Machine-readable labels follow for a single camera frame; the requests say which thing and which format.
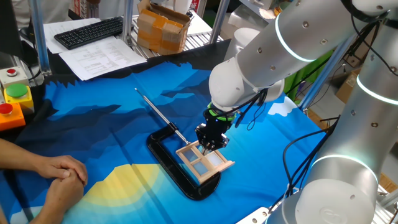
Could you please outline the person's right hand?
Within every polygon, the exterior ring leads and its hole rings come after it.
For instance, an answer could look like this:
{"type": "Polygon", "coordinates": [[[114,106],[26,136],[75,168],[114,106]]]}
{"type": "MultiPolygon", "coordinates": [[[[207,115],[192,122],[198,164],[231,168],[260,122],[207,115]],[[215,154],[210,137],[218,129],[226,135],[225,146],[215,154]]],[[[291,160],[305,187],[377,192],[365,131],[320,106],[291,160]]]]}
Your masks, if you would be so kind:
{"type": "Polygon", "coordinates": [[[68,173],[64,179],[55,179],[48,189],[44,208],[52,213],[64,214],[83,197],[83,182],[73,169],[68,173]]]}

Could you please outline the person's left hand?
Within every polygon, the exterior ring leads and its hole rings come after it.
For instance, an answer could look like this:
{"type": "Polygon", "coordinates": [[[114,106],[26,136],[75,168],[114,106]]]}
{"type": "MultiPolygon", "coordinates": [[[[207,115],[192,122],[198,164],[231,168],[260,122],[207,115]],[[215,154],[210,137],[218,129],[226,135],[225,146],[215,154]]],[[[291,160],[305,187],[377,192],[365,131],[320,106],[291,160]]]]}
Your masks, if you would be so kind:
{"type": "Polygon", "coordinates": [[[45,178],[66,179],[74,170],[83,185],[88,182],[86,166],[72,156],[44,157],[39,156],[34,162],[34,171],[45,178]]]}

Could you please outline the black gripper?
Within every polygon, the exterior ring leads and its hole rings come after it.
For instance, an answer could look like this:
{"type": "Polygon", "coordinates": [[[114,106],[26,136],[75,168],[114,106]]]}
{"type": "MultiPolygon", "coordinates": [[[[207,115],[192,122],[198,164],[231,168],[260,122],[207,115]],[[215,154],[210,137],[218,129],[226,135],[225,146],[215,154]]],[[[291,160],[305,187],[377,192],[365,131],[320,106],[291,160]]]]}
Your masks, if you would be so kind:
{"type": "Polygon", "coordinates": [[[225,133],[232,126],[232,120],[212,111],[205,111],[203,116],[206,123],[199,124],[195,132],[200,143],[198,149],[204,155],[226,147],[229,139],[225,133]]]}

